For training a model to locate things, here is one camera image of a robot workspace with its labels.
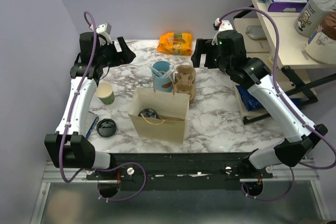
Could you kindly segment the green paper cup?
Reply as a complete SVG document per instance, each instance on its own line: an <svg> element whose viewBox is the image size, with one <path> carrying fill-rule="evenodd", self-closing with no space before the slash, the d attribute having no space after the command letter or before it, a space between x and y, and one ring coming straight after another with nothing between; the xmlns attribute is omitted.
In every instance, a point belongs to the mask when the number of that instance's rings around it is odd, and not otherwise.
<svg viewBox="0 0 336 224"><path fill-rule="evenodd" d="M112 104L115 101L112 84L108 82L99 83L96 89L96 96L103 104Z"/></svg>

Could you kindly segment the black plastic cup lid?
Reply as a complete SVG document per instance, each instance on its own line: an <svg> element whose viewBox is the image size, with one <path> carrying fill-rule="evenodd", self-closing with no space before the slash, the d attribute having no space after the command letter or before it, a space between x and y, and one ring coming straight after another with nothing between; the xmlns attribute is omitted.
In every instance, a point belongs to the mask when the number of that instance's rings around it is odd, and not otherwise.
<svg viewBox="0 0 336 224"><path fill-rule="evenodd" d="M139 117L144 118L153 118L153 119L159 119L158 113L154 109L146 108L143 109L139 114Z"/></svg>

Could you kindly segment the beige paper bag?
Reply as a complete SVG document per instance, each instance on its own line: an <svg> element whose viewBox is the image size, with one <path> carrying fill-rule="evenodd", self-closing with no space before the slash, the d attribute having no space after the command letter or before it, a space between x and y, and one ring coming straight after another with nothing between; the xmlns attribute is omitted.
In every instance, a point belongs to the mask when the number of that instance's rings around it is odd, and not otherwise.
<svg viewBox="0 0 336 224"><path fill-rule="evenodd" d="M163 92L150 88L136 88L129 106L128 115L139 137L152 138L182 144L187 132L190 96L188 94ZM146 108L154 109L158 115L185 119L184 122L162 121L139 117Z"/></svg>

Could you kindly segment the single brown pulp cup carrier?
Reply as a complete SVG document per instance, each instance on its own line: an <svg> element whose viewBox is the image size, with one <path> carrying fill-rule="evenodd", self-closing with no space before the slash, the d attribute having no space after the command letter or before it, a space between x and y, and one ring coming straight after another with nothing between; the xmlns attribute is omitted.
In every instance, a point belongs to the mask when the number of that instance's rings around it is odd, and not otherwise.
<svg viewBox="0 0 336 224"><path fill-rule="evenodd" d="M178 122L184 122L185 121L185 119L168 117L168 116L163 116L163 115L159 115L158 119L162 120L162 121L178 121Z"/></svg>

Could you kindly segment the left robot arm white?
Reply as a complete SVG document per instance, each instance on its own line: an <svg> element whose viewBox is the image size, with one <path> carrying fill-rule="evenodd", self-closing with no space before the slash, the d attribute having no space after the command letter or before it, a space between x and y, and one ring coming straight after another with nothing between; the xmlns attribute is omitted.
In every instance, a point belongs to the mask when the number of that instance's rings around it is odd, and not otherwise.
<svg viewBox="0 0 336 224"><path fill-rule="evenodd" d="M45 137L47 152L55 167L98 169L104 179L116 175L110 154L97 152L86 138L90 103L105 67L129 64L136 57L123 37L117 51L105 35L85 32L79 36L80 53L70 69L71 87L64 115L53 134Z"/></svg>

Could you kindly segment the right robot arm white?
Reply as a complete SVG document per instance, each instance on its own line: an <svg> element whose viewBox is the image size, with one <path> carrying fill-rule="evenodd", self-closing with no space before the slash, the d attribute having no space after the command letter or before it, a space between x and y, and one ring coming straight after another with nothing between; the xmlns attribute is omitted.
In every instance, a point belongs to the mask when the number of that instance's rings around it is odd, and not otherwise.
<svg viewBox="0 0 336 224"><path fill-rule="evenodd" d="M229 75L261 103L284 131L282 142L255 150L246 157L241 165L246 177L255 177L261 169L271 165L296 166L327 134L323 124L316 125L301 113L273 81L271 70L261 59L247 57L242 34L235 30L221 31L216 43L211 39L197 39L191 57L195 68L200 66L202 54L206 56L206 68L218 68Z"/></svg>

